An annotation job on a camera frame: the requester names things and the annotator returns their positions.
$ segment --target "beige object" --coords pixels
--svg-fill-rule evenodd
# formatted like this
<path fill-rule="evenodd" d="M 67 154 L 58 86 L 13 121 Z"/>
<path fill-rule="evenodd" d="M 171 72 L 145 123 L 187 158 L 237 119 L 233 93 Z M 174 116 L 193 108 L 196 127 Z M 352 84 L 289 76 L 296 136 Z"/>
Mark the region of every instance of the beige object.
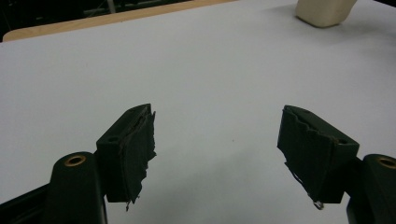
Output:
<path fill-rule="evenodd" d="M 357 0 L 299 0 L 296 14 L 302 21 L 328 27 L 339 24 L 349 15 Z"/>

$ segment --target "table surface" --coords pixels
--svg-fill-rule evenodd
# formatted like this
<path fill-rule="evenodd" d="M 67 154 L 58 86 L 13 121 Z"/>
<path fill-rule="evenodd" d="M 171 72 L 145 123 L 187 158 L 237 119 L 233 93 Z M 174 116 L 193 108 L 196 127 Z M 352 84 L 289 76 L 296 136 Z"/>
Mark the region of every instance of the table surface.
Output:
<path fill-rule="evenodd" d="M 158 156 L 109 223 L 337 223 L 276 148 L 284 105 L 396 157 L 396 14 L 361 0 L 317 29 L 294 0 L 241 0 L 0 44 L 0 203 L 49 182 L 62 156 L 152 103 Z"/>

